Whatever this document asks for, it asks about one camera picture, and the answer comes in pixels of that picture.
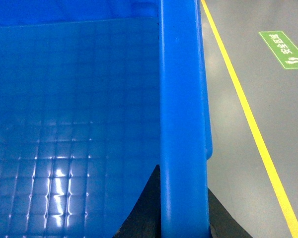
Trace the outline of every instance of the blue plastic crate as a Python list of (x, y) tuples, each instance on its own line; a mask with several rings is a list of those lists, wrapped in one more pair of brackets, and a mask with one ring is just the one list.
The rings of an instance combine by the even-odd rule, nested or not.
[(163, 236), (207, 235), (199, 2), (183, 4), (0, 0), (0, 237), (112, 237), (156, 164)]

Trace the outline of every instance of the epoxy floor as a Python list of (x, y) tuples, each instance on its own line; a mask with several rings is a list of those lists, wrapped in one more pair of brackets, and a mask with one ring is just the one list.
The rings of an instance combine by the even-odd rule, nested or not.
[[(298, 219), (298, 69), (286, 70), (258, 32), (284, 31), (298, 47), (298, 0), (207, 0)], [(201, 7), (214, 153), (209, 188), (254, 238), (292, 235)]]

